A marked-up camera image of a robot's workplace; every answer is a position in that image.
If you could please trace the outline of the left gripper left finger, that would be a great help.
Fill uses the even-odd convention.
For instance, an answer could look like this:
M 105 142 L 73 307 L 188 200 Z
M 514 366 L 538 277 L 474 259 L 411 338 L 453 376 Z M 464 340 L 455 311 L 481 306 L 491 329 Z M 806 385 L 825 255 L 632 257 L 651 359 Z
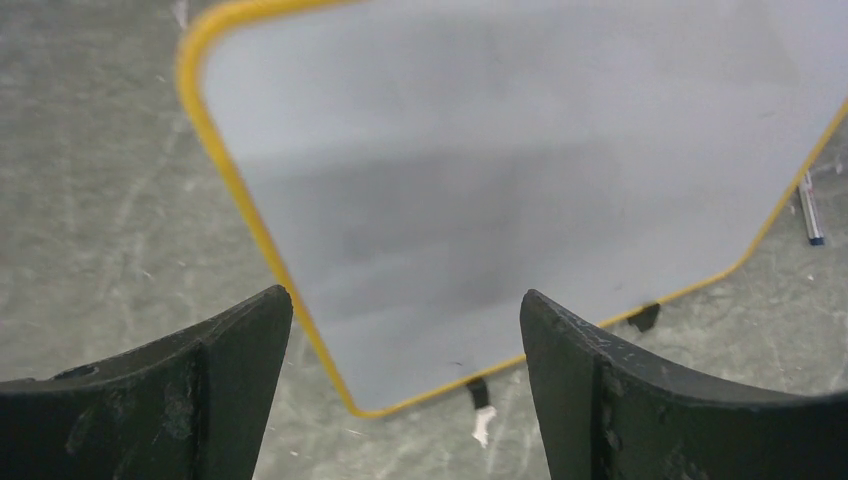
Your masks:
M 249 479 L 293 318 L 271 286 L 148 344 L 1 385 L 5 479 Z

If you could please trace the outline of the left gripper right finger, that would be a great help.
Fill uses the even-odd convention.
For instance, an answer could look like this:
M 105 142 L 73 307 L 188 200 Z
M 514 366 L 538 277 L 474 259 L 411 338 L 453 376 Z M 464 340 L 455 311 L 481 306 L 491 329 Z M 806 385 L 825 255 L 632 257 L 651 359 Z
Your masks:
M 525 294 L 520 326 L 554 479 L 843 479 L 847 396 L 711 376 Z

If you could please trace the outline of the white blue whiteboard marker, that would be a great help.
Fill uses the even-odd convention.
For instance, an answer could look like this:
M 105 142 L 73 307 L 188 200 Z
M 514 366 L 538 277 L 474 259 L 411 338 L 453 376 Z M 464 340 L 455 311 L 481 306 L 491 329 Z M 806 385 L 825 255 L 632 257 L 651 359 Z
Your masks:
M 809 172 L 806 172 L 799 181 L 797 191 L 805 221 L 808 242 L 812 246 L 824 246 L 825 236 L 815 202 L 812 177 Z

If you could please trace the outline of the yellow framed whiteboard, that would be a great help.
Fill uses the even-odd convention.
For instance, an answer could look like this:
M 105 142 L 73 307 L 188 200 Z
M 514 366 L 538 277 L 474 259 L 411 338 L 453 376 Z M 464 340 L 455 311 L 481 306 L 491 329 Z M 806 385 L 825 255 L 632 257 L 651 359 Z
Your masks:
M 349 411 L 754 251 L 847 113 L 843 1 L 228 1 L 183 107 Z

